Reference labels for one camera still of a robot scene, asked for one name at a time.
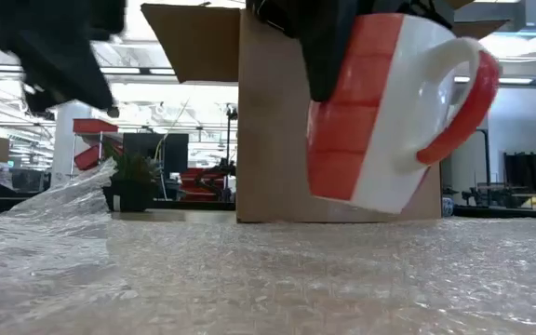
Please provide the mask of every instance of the computer monitor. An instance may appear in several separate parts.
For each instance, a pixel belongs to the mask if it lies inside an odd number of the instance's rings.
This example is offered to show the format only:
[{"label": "computer monitor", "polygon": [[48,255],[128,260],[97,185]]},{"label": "computer monitor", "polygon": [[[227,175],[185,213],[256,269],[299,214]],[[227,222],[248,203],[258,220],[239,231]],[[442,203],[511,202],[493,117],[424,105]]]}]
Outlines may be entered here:
[{"label": "computer monitor", "polygon": [[[164,136],[165,134],[126,133],[123,137],[124,152],[154,158],[156,147]],[[161,144],[167,178],[172,172],[182,173],[187,170],[189,139],[189,134],[168,134],[164,144]]]}]

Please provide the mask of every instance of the red and white mug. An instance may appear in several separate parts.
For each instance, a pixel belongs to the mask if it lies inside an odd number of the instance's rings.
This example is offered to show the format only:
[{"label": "red and white mug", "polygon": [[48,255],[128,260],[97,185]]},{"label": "red and white mug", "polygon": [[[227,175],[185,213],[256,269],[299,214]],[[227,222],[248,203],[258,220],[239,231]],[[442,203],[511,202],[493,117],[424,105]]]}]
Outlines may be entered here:
[{"label": "red and white mug", "polygon": [[[454,69],[471,80],[449,115]],[[330,100],[312,102],[307,172],[314,196],[400,213],[426,170],[481,124],[500,65],[472,38],[419,17],[373,14],[353,27]]]}]

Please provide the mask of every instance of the mug handle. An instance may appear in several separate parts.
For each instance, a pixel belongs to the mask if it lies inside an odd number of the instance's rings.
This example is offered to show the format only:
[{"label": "mug handle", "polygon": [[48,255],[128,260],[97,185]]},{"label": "mug handle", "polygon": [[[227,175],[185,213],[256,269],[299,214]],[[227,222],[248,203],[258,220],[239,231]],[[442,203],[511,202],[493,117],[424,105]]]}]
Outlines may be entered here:
[{"label": "mug handle", "polygon": [[427,54],[431,60],[427,74],[429,80],[441,83],[462,62],[469,62],[471,80],[456,104],[458,112],[450,123],[434,134],[427,146],[418,150],[416,160],[430,166],[439,162],[468,140],[483,122],[500,85],[500,64],[474,38],[449,40],[434,47]]}]

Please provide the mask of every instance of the plastic wrap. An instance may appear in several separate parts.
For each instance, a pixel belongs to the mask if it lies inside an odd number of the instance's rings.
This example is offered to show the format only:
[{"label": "plastic wrap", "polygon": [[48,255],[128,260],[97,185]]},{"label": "plastic wrap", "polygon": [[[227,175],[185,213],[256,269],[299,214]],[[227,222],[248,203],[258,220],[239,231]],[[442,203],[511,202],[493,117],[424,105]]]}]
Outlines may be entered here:
[{"label": "plastic wrap", "polygon": [[111,216],[108,168],[0,216],[0,334],[536,334],[536,220]]}]

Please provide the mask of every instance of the plant pot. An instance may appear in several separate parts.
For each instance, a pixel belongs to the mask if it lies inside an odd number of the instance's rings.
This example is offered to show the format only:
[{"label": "plant pot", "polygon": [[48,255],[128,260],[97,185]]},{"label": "plant pot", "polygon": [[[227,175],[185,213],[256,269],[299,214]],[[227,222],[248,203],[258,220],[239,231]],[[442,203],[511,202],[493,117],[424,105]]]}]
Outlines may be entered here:
[{"label": "plant pot", "polygon": [[153,203],[156,184],[152,182],[111,180],[102,188],[111,211],[143,212]]}]

